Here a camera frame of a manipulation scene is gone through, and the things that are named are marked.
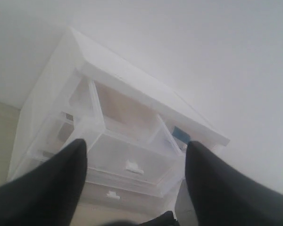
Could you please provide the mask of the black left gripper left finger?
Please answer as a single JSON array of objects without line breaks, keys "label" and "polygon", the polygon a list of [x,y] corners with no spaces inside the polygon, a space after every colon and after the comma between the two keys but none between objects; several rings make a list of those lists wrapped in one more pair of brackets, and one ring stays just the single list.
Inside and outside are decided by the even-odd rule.
[{"label": "black left gripper left finger", "polygon": [[0,186],[0,226],[68,226],[87,174],[87,144],[76,139],[58,154]]}]

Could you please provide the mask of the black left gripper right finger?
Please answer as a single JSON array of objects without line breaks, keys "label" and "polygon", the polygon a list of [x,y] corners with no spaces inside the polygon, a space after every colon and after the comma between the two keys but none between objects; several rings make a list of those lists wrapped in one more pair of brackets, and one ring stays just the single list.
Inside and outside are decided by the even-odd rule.
[{"label": "black left gripper right finger", "polygon": [[283,226],[283,195],[188,143],[185,179],[200,226]]}]

